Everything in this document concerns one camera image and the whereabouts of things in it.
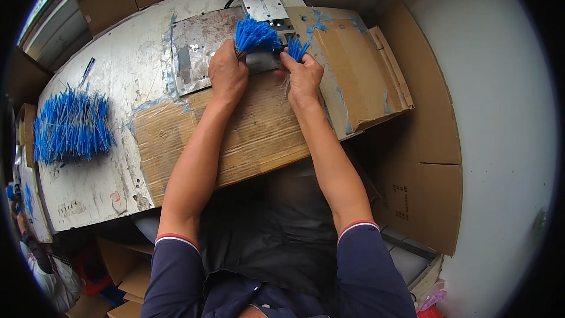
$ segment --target blue bristle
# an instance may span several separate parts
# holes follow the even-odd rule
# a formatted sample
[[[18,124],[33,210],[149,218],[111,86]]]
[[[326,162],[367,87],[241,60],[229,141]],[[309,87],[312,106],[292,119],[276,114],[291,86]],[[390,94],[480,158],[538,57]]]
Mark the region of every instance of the blue bristle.
[[[244,53],[249,53],[255,47],[262,49],[280,48],[279,37],[266,22],[257,22],[250,18],[238,20],[236,25],[236,55],[241,58]]]
[[[107,123],[108,98],[67,86],[50,96],[34,123],[34,159],[44,164],[91,160],[108,153],[115,139]]]
[[[290,38],[288,41],[288,54],[293,57],[294,60],[300,61],[309,47],[310,41],[306,42],[302,46],[302,49],[300,49],[300,39],[298,39],[298,37],[294,39]]]

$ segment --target white table surface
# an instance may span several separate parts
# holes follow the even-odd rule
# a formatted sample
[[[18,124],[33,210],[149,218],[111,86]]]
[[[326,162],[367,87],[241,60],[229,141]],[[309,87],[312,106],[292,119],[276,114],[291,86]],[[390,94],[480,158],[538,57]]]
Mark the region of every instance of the white table surface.
[[[302,0],[281,0],[304,6]],[[171,85],[170,25],[223,9],[227,0],[165,0],[122,20],[95,38],[62,66],[39,97],[76,87],[91,57],[89,92],[109,96],[109,125],[116,145],[108,155],[61,165],[40,164],[39,175],[56,231],[67,230],[155,207],[145,184],[134,131],[128,123],[142,105],[177,98]]]

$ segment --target white wall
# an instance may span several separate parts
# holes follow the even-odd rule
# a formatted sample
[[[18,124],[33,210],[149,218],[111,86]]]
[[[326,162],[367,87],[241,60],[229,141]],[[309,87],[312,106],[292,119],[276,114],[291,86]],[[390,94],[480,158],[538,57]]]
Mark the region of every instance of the white wall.
[[[436,54],[461,137],[461,229],[438,306],[450,318],[495,316],[531,261],[532,224],[554,187],[548,66],[519,0],[404,2]]]

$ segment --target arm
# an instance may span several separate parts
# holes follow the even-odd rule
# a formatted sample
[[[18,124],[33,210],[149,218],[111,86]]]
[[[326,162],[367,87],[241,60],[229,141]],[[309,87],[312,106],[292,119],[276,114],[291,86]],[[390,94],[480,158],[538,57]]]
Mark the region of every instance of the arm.
[[[336,257],[342,317],[415,317],[408,288],[373,222],[361,178],[318,102],[324,69],[309,54],[303,64],[286,53],[281,53],[281,61],[290,70],[288,100],[340,233]]]
[[[305,54],[303,64],[287,53],[281,62],[290,71],[290,102],[312,154],[320,189],[332,210],[337,233],[359,220],[373,221],[363,182],[343,151],[318,102],[324,68]]]
[[[249,71],[227,40],[208,67],[214,96],[169,179],[141,317],[200,317],[204,267],[198,252],[200,213],[217,175],[225,125],[247,86]]]
[[[216,182],[220,145],[225,125],[247,86],[249,69],[237,61],[233,39],[212,57],[208,76],[214,96],[168,181],[157,236],[174,233],[198,240],[200,213]]]
[[[26,246],[28,246],[29,251],[32,252],[33,256],[37,261],[37,265],[39,268],[43,270],[46,274],[53,274],[53,267],[51,265],[51,261],[47,256],[47,253],[41,246],[39,245],[38,241],[33,237],[33,235],[28,233],[26,228],[26,222],[24,212],[21,211],[17,216],[16,219],[18,220],[18,228],[21,233],[21,237],[24,240]]]

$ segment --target striped sleeve cuff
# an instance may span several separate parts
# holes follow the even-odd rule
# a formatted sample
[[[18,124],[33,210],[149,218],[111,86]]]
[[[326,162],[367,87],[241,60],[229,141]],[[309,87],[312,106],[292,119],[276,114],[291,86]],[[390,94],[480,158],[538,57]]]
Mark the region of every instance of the striped sleeve cuff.
[[[194,242],[188,238],[188,237],[184,237],[181,236],[180,234],[175,234],[175,233],[163,233],[162,235],[158,236],[157,239],[155,240],[155,245],[157,245],[159,242],[162,241],[180,241],[180,242],[184,242],[190,246],[192,246],[194,249],[196,249],[196,251],[198,252],[198,254],[200,254],[200,250],[198,249],[198,247],[196,246],[196,244],[194,244]]]
[[[343,228],[343,230],[342,230],[341,233],[340,233],[340,236],[337,238],[337,244],[340,243],[341,237],[343,237],[343,235],[344,235],[347,231],[349,231],[350,229],[353,229],[353,228],[355,228],[355,227],[364,226],[364,225],[373,226],[373,227],[375,227],[378,231],[380,231],[380,229],[378,228],[377,223],[375,223],[375,222],[367,221],[367,220],[355,221],[355,222],[350,223],[349,225],[347,225],[347,226],[345,226],[345,227]]]

